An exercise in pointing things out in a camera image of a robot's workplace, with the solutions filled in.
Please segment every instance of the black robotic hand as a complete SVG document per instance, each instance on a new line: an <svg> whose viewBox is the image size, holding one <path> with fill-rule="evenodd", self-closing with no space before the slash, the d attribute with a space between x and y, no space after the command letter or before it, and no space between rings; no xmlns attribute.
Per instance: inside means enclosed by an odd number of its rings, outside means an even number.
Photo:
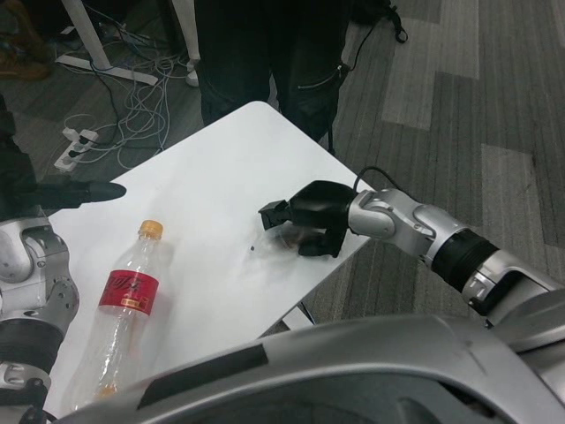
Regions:
<svg viewBox="0 0 565 424"><path fill-rule="evenodd" d="M302 242L302 256L337 257L347 232L349 207L357 192L351 187L330 181L314 181L295 194L288 202L273 201L259 213L265 230L291 221L300 227L326 230L315 238Z"/></svg>

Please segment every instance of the table leg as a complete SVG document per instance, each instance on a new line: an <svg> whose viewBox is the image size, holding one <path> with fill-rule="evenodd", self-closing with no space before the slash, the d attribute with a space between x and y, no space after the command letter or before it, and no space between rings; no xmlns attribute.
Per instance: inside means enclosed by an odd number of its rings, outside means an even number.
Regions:
<svg viewBox="0 0 565 424"><path fill-rule="evenodd" d="M87 10L81 0L62 0L64 8L67 10L69 17L71 18L72 24L77 29L80 35L80 39L85 44L88 54L92 58L92 63L94 64L96 71L98 73L106 73L108 75L113 75L115 77L126 78L128 80L137 80L139 82L146 83L148 85L154 86L158 79L153 75L147 75L140 72L132 72L128 69L113 67L106 53L104 52L104 47L98 38L98 34L92 25L90 18L88 17ZM59 64L68 64L70 66L75 66L82 69L87 69L92 71L90 61L85 59L79 59L77 57L71 57L67 55L62 55L56 59Z"/></svg>
<svg viewBox="0 0 565 424"><path fill-rule="evenodd" d="M198 49L198 34L196 32L196 14L194 12L194 0L172 0L178 22L183 30L188 57L191 61L200 60Z"/></svg>
<svg viewBox="0 0 565 424"><path fill-rule="evenodd" d="M312 327L312 322L308 319L308 317L300 310L299 307L295 307L290 312L286 314L284 318L282 318L282 322L286 324L286 326L293 330L293 329L305 329L307 327Z"/></svg>

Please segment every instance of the black pants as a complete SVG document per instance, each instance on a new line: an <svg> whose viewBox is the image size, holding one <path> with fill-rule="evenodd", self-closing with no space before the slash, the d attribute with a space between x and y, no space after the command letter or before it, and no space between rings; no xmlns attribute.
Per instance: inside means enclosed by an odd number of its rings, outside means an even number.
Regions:
<svg viewBox="0 0 565 424"><path fill-rule="evenodd" d="M350 0L196 0L202 117L208 125L269 96L314 140L334 121Z"/></svg>

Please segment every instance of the zipper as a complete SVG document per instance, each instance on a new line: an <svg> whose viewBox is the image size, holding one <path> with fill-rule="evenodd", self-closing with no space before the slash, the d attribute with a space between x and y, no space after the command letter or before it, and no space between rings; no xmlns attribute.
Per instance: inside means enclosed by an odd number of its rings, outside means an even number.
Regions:
<svg viewBox="0 0 565 424"><path fill-rule="evenodd" d="M329 77L325 78L324 80L317 82L315 84L309 84L309 85L306 85L306 86L298 86L298 89L299 90L311 90L313 88L321 87L324 84L327 84L329 81L333 80L336 75L338 75L340 78L342 77L342 66L340 64L337 66L335 71L333 71L332 74Z"/></svg>

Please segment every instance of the bottle cap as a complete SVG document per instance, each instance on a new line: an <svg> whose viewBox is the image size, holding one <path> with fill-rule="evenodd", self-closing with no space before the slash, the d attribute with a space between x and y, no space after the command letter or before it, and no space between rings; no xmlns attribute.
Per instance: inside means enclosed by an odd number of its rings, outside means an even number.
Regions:
<svg viewBox="0 0 565 424"><path fill-rule="evenodd" d="M146 220L141 227L139 227L139 235L160 240L162 236L162 225L157 221Z"/></svg>

